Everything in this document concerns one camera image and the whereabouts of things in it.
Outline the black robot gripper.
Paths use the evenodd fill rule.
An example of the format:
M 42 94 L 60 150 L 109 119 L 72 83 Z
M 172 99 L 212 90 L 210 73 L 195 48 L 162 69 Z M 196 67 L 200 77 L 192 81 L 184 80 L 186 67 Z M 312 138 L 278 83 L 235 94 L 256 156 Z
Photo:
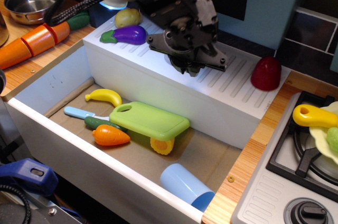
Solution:
M 196 77 L 208 66 L 224 71 L 227 56 L 215 44 L 218 40 L 218 16 L 212 0 L 194 0 L 198 11 L 192 22 L 187 18 L 174 21 L 161 34 L 150 34 L 147 43 L 150 49 L 166 54 L 171 65 L 180 73 Z

